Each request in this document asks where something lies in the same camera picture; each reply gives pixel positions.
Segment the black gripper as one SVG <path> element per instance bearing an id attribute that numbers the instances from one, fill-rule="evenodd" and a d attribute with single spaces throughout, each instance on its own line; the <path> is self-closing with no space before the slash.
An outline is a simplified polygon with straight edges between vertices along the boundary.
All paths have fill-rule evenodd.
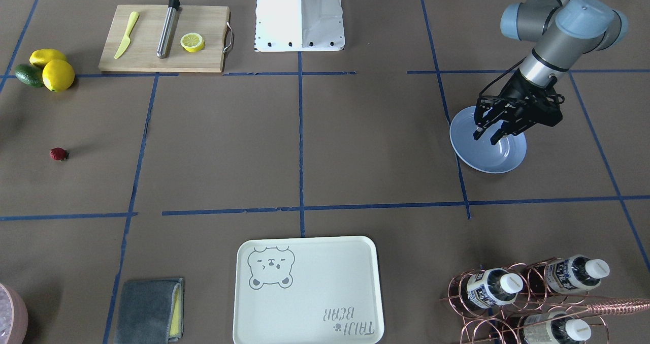
<path id="1" fill-rule="evenodd" d="M 555 75 L 550 76 L 546 87 L 538 87 L 524 78 L 520 70 L 510 77 L 497 96 L 484 94 L 508 72 L 493 80 L 478 94 L 474 110 L 476 129 L 473 139 L 478 141 L 483 133 L 497 122 L 502 121 L 501 127 L 490 137 L 491 145 L 497 145 L 503 137 L 517 136 L 524 133 L 535 124 L 554 127 L 562 121 L 560 105 L 563 103 L 562 94 L 558 94 L 554 85 Z"/>

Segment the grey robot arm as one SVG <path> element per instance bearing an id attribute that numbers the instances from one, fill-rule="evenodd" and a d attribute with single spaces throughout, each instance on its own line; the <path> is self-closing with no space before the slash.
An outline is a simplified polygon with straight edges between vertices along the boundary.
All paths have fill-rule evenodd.
<path id="1" fill-rule="evenodd" d="M 511 77 L 499 94 L 479 92 L 474 140 L 497 123 L 492 145 L 535 124 L 559 124 L 564 97 L 554 89 L 557 81 L 583 54 L 612 47 L 628 30 L 625 14 L 598 0 L 526 0 L 508 6 L 501 17 L 502 34 L 534 47 L 509 69 Z"/>

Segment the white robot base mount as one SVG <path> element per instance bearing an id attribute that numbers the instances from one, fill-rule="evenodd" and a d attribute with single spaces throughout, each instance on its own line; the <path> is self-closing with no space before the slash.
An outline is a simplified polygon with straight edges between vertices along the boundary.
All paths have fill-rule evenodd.
<path id="1" fill-rule="evenodd" d="M 256 52 L 329 52 L 345 48 L 341 0 L 257 0 Z"/>

